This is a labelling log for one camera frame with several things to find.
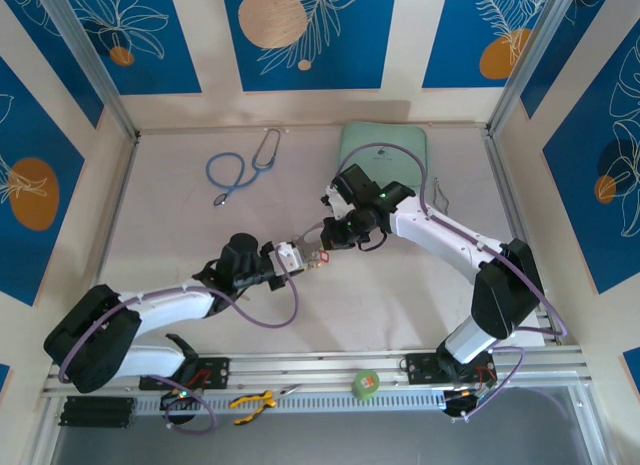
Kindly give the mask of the blue stethoscope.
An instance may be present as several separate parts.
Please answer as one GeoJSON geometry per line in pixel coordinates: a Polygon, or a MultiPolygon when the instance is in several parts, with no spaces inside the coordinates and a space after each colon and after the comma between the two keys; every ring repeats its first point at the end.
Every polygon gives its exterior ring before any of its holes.
{"type": "Polygon", "coordinates": [[[234,192],[249,187],[258,179],[261,174],[270,171],[274,167],[283,133],[284,130],[281,128],[271,127],[264,129],[263,138],[250,160],[250,167],[253,171],[253,175],[249,178],[244,178],[248,166],[242,155],[236,152],[226,151],[215,154],[209,158],[205,165],[205,174],[207,180],[210,184],[221,190],[221,193],[213,201],[214,207],[223,206],[234,192]],[[266,162],[261,162],[260,156],[270,138],[273,138],[275,140],[272,153],[266,162]],[[213,166],[217,162],[220,162],[221,160],[227,158],[234,159],[239,164],[238,173],[232,183],[222,183],[216,180],[213,174],[213,166]]]}

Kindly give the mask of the green tape roll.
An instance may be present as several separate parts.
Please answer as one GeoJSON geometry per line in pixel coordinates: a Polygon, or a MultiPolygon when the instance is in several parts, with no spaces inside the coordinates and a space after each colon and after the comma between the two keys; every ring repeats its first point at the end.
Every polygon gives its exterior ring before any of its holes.
{"type": "Polygon", "coordinates": [[[371,399],[379,390],[380,378],[376,371],[371,369],[359,370],[352,382],[353,396],[362,401],[371,399]]]}

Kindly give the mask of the black rectangular block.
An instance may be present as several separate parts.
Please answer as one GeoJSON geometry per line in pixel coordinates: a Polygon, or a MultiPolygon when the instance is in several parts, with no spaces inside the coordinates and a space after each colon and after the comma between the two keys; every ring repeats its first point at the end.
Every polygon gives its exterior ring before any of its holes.
{"type": "Polygon", "coordinates": [[[69,396],[58,425],[75,428],[128,428],[135,405],[134,398],[69,396]]]}

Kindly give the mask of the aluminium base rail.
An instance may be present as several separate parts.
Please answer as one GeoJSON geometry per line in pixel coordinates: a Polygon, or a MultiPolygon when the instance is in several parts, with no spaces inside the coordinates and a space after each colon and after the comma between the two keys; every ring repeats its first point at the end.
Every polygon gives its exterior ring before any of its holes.
{"type": "MultiPolygon", "coordinates": [[[[408,350],[367,352],[317,352],[231,354],[227,373],[228,394],[260,392],[279,385],[300,384],[306,392],[337,392],[351,389],[361,369],[378,373],[383,390],[409,387],[405,356],[408,350]]],[[[527,347],[519,351],[493,352],[495,371],[505,379],[517,364],[520,368],[509,386],[561,386],[591,381],[586,359],[577,346],[527,347]]]]}

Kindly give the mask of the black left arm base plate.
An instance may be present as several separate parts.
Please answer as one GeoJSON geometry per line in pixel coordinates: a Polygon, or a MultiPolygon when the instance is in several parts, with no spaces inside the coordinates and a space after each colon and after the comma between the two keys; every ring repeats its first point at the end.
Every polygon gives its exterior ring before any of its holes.
{"type": "Polygon", "coordinates": [[[183,365],[170,380],[191,390],[224,390],[229,378],[227,357],[198,358],[183,365]]]}

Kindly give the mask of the yellow handled pliers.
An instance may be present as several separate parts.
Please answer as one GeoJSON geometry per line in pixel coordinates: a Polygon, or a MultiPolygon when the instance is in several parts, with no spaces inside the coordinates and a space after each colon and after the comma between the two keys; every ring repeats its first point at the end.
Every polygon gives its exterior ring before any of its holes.
{"type": "Polygon", "coordinates": [[[261,415],[265,410],[275,408],[278,402],[288,395],[296,392],[301,384],[289,385],[278,390],[266,390],[260,394],[248,394],[235,398],[229,403],[231,409],[238,409],[240,406],[259,402],[260,405],[249,415],[234,420],[235,426],[249,424],[261,415]]]}

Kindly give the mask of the aluminium side rail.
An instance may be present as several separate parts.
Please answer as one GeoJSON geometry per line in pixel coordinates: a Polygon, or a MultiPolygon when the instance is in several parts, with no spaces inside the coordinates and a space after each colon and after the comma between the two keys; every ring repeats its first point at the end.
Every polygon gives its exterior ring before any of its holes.
{"type": "MultiPolygon", "coordinates": [[[[529,242],[527,228],[522,219],[515,192],[512,187],[512,180],[503,160],[500,147],[493,135],[490,133],[488,127],[482,128],[481,132],[511,234],[514,238],[529,242]]],[[[531,325],[532,328],[550,329],[553,332],[558,331],[555,319],[547,311],[543,303],[539,303],[536,306],[534,309],[534,315],[536,317],[536,325],[531,325]]]]}

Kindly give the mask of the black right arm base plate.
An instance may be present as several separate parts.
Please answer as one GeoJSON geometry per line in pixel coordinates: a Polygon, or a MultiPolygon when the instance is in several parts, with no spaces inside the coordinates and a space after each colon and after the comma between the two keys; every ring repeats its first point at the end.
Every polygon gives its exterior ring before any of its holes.
{"type": "Polygon", "coordinates": [[[481,352],[469,363],[458,362],[446,350],[409,353],[401,369],[410,385],[466,385],[497,379],[488,352],[481,352]]]}

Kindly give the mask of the aluminium right frame post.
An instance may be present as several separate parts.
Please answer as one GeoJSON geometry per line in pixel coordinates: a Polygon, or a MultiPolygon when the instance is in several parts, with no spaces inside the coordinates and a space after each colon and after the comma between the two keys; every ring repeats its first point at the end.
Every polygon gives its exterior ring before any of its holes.
{"type": "Polygon", "coordinates": [[[548,0],[541,11],[525,48],[506,82],[497,105],[487,121],[487,133],[495,138],[535,71],[539,61],[573,0],[548,0]]]}

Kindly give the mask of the aluminium frame post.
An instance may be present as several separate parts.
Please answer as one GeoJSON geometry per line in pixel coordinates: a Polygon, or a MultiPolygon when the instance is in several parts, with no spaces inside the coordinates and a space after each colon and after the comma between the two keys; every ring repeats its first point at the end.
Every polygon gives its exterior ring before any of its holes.
{"type": "Polygon", "coordinates": [[[548,0],[541,11],[525,48],[506,82],[497,105],[487,121],[487,133],[495,138],[535,71],[539,61],[573,0],[548,0]]]}
{"type": "Polygon", "coordinates": [[[68,0],[40,0],[40,2],[115,123],[124,135],[136,144],[139,130],[134,125],[113,80],[68,0]]]}

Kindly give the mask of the aluminium left frame post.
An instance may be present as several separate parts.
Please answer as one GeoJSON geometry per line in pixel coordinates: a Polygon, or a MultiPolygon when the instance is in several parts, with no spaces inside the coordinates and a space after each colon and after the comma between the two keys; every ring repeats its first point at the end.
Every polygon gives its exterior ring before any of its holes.
{"type": "Polygon", "coordinates": [[[40,0],[40,2],[115,123],[124,135],[136,144],[139,130],[134,125],[113,80],[68,0],[40,0]]]}

